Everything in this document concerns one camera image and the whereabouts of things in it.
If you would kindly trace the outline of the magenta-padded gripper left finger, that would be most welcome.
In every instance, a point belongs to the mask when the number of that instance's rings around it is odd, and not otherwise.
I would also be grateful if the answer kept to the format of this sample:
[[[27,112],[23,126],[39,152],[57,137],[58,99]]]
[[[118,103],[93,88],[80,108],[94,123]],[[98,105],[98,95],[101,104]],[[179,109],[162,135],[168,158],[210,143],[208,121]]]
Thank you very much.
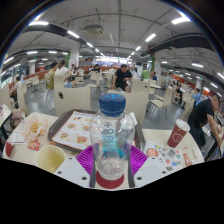
[[[96,168],[92,147],[87,147],[76,157],[66,158],[54,174],[81,187],[94,188]]]

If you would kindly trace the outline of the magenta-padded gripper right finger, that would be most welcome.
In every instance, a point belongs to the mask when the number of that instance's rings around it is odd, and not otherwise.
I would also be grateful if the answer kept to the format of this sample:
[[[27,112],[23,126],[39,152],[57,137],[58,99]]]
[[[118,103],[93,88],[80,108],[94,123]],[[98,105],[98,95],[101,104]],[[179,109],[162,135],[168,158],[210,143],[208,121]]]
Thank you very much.
[[[148,157],[132,146],[128,164],[128,183],[130,188],[140,188],[170,174],[156,157]]]

